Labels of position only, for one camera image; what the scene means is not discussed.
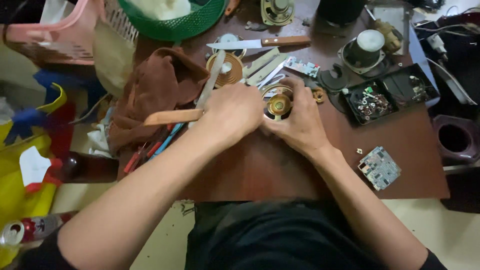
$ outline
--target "circuit board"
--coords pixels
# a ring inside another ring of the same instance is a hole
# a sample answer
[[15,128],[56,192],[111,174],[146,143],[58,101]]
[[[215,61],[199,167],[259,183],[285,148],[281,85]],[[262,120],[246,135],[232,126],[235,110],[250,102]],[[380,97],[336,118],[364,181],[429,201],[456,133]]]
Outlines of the circuit board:
[[318,70],[320,69],[320,66],[317,64],[313,64],[310,62],[308,62],[308,64],[303,64],[301,60],[297,60],[295,56],[289,56],[283,66],[306,74],[313,78],[317,77]]
[[376,147],[366,157],[362,158],[358,168],[376,190],[388,187],[402,172],[383,147]]

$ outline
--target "black shirt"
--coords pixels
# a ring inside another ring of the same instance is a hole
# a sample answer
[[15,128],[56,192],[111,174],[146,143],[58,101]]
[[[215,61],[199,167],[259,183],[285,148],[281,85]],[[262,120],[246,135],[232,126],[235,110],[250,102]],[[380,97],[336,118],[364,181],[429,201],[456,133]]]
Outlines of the black shirt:
[[[196,205],[186,270],[386,269],[353,236],[333,202],[246,202]],[[20,269],[73,269],[57,233],[26,252]],[[445,269],[429,251],[421,268]]]

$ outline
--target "kitchen knife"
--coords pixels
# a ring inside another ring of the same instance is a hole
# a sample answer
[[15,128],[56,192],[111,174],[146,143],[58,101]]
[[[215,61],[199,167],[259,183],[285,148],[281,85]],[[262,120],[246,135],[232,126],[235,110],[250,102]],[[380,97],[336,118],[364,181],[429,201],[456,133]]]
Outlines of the kitchen knife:
[[234,42],[223,43],[210,43],[207,46],[214,49],[256,49],[262,47],[271,46],[290,46],[290,45],[305,45],[310,44],[310,40],[307,36],[294,36],[294,37],[272,37],[264,39],[254,40],[241,40]]

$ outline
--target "brown table surface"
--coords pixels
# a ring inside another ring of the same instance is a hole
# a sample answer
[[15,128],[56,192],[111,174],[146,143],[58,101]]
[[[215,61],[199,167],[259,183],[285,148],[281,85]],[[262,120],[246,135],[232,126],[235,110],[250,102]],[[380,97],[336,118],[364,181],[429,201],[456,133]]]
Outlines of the brown table surface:
[[[197,63],[205,65],[205,54],[212,43],[225,33],[234,33],[244,39],[259,39],[283,36],[309,35],[312,46],[282,47],[304,63],[319,64],[321,70],[331,69],[341,63],[337,51],[361,31],[367,29],[369,18],[366,12],[351,28],[345,38],[316,33],[314,27],[302,26],[304,18],[313,18],[318,0],[295,1],[293,23],[284,27],[272,27],[264,32],[245,30],[247,21],[260,22],[260,8],[252,1],[240,3],[229,20],[222,17],[216,25],[201,35],[184,40],[181,47]],[[139,64],[155,49],[171,43],[155,41],[140,35],[135,63]],[[248,64],[268,49],[250,49],[243,58]],[[404,66],[412,63],[409,55],[398,57],[396,62]],[[281,73],[290,74],[286,69]],[[353,83],[361,82],[351,74]],[[446,183],[440,156],[436,148],[436,136],[432,130],[427,109],[417,105],[380,119],[366,126],[350,122],[346,115],[333,107],[329,100],[319,106],[328,139],[343,152],[348,164],[368,182],[357,168],[361,158],[376,146],[383,146],[402,169],[401,176],[388,188],[376,192],[382,199],[399,198],[447,198]],[[363,149],[363,155],[356,152]],[[262,200],[274,197],[324,198],[331,196],[325,183],[313,166],[300,154],[290,149],[274,136],[267,137],[261,131],[243,138],[234,147],[224,151],[211,161],[196,179],[186,188],[180,199],[199,201]]]

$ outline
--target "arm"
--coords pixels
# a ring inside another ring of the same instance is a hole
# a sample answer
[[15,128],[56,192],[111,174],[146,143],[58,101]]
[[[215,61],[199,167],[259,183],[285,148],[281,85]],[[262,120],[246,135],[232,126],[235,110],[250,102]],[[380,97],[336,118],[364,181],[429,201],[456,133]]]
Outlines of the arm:
[[190,130],[60,229],[63,257],[81,270],[130,267],[182,189],[213,157],[255,130],[262,116],[256,87],[214,91]]
[[390,269],[418,270],[426,247],[350,168],[328,141],[312,92],[302,81],[284,79],[294,90],[295,107],[286,121],[264,126],[306,156],[331,190],[354,234]]

